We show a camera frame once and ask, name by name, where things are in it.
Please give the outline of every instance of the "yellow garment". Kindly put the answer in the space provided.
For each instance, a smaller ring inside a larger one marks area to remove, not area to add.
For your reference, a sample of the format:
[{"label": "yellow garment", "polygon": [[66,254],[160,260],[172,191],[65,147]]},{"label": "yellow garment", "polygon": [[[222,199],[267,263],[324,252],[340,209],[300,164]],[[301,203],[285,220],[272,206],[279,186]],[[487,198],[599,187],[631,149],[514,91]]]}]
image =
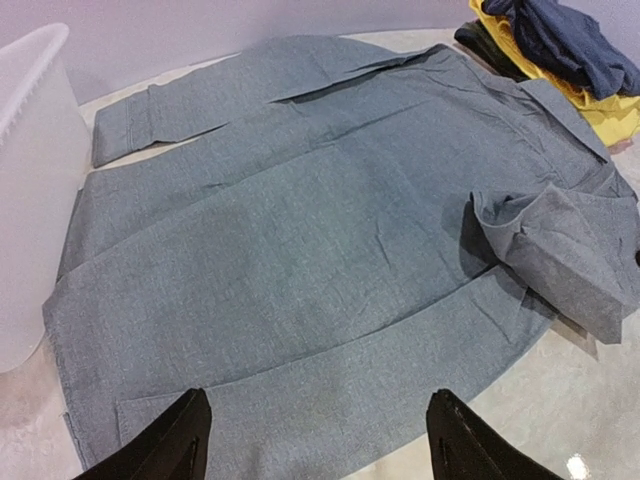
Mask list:
[{"label": "yellow garment", "polygon": [[518,48],[507,18],[492,17],[484,13],[483,1],[469,0],[469,6],[476,12],[498,47],[520,67],[526,76],[546,78],[560,90],[576,106],[607,147],[631,138],[640,131],[640,97],[613,95],[598,101],[584,88],[578,88],[538,67]]}]

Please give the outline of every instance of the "dark blue garment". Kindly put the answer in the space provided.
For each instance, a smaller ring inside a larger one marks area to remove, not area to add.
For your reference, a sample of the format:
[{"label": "dark blue garment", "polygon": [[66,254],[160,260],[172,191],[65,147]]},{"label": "dark blue garment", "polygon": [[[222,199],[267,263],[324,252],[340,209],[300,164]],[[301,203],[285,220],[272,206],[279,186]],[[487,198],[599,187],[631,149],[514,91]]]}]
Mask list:
[{"label": "dark blue garment", "polygon": [[485,0],[488,15],[505,15],[523,55],[598,100],[640,95],[640,70],[600,33],[589,15],[557,0]]}]

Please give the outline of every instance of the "white plastic bin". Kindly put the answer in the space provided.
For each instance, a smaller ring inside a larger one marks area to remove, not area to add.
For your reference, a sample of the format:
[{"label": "white plastic bin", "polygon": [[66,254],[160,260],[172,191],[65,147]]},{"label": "white plastic bin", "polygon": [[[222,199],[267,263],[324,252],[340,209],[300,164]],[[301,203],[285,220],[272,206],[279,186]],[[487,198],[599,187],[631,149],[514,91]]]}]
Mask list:
[{"label": "white plastic bin", "polygon": [[60,49],[69,29],[42,27],[0,50],[0,372],[44,334],[90,136]]}]

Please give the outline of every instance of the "gray-blue garment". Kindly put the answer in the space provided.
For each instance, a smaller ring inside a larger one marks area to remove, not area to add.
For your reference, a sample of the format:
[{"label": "gray-blue garment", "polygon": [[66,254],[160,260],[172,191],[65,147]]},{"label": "gray-blue garment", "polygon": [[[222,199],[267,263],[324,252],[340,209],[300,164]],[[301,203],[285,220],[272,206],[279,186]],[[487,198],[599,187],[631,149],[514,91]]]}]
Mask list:
[{"label": "gray-blue garment", "polygon": [[[185,127],[175,83],[135,122],[144,95],[98,116],[104,159],[209,133],[78,200],[45,317],[86,466],[204,387],[209,478],[339,478],[423,434],[433,391],[469,400],[530,348],[553,309],[525,282],[604,341],[636,307],[636,198],[548,83],[442,46],[269,49],[247,91],[283,70],[300,88],[222,102],[220,128]],[[215,109],[243,58],[185,95]]]},{"label": "gray-blue garment", "polygon": [[609,43],[592,17],[558,0],[484,0],[488,15],[509,19],[525,57],[602,100],[640,95],[640,70]]}]

